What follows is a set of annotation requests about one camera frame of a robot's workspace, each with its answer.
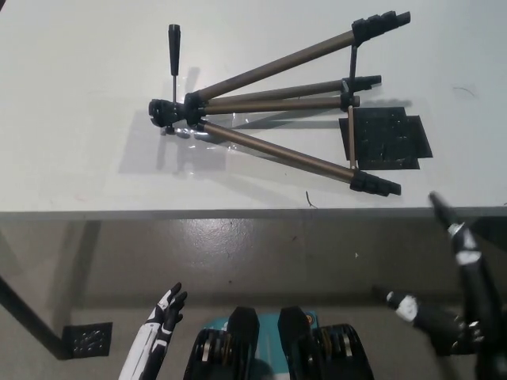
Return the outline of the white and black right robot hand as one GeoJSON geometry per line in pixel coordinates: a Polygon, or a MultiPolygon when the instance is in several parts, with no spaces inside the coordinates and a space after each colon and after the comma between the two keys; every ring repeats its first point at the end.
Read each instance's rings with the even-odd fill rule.
{"type": "Polygon", "coordinates": [[[426,305],[401,291],[385,290],[382,300],[429,338],[436,355],[474,355],[477,379],[505,379],[506,317],[486,258],[469,226],[437,192],[429,194],[429,201],[452,246],[463,292],[463,314],[426,305]]]}

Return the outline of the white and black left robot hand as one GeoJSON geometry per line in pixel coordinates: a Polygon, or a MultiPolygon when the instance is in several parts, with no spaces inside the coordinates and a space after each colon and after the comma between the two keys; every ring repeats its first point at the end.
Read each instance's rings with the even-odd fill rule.
{"type": "Polygon", "coordinates": [[[173,331],[182,320],[187,292],[176,283],[158,301],[141,325],[119,375],[122,379],[156,379],[161,370],[173,331]]]}

